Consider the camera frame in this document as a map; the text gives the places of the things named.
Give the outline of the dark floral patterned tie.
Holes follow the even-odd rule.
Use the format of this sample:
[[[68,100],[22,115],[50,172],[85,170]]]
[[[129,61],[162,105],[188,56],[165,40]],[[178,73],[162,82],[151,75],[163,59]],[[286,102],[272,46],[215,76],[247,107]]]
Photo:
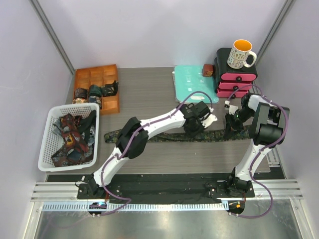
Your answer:
[[[204,131],[197,136],[191,138],[186,133],[160,133],[148,142],[225,142],[234,140],[250,139],[249,129],[251,125],[244,126],[241,132],[234,133],[228,139],[224,137],[225,130],[208,130]]]

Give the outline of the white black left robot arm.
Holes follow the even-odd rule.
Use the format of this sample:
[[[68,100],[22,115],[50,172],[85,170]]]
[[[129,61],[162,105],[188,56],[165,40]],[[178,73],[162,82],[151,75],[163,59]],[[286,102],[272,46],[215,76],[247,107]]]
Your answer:
[[[198,104],[180,104],[168,113],[151,119],[130,118],[120,131],[110,156],[86,178],[89,193],[96,199],[102,198],[106,193],[106,185],[119,169],[128,160],[140,156],[151,138],[175,128],[183,128],[189,137],[204,132],[217,121],[213,111],[212,107],[201,101]]]

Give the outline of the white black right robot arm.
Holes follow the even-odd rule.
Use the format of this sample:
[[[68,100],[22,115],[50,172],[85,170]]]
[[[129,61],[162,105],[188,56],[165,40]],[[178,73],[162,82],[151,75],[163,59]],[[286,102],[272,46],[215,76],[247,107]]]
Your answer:
[[[252,189],[254,173],[265,155],[284,141],[290,109],[253,93],[242,97],[240,109],[231,105],[229,100],[225,101],[225,109],[224,139],[242,133],[244,122],[253,119],[249,127],[249,147],[225,182],[226,193],[231,197],[240,197]]]

